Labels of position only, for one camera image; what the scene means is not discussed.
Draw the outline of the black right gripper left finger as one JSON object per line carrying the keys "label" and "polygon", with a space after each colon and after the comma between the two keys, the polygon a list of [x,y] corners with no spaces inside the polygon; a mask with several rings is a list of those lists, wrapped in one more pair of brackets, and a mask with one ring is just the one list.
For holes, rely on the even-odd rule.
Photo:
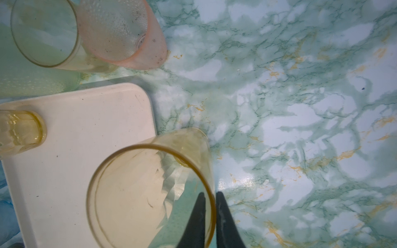
{"label": "black right gripper left finger", "polygon": [[206,198],[201,192],[195,202],[190,219],[177,248],[204,248]]}

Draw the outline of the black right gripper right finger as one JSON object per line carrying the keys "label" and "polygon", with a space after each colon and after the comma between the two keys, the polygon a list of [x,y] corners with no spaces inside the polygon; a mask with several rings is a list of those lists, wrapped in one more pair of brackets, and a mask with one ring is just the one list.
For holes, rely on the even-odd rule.
{"label": "black right gripper right finger", "polygon": [[246,248],[236,228],[224,194],[220,191],[216,193],[216,212],[217,248]]}

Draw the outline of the yellow glass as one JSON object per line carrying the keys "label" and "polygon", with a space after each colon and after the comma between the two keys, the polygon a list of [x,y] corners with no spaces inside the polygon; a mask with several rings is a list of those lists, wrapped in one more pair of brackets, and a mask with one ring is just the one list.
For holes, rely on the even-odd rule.
{"label": "yellow glass", "polygon": [[217,218],[208,138],[198,128],[165,133],[98,166],[86,195],[88,223],[101,248],[176,248],[201,192],[207,248]]}
{"label": "yellow glass", "polygon": [[1,159],[40,146],[47,137],[47,126],[32,111],[1,110]]}

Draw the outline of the frosted pink glass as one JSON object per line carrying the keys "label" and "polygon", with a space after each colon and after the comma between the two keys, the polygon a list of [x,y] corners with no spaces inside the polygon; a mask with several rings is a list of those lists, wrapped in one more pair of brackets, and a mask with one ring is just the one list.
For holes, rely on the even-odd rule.
{"label": "frosted pink glass", "polygon": [[81,1],[76,14],[83,43],[97,58],[134,70],[166,61],[165,37],[147,1]]}

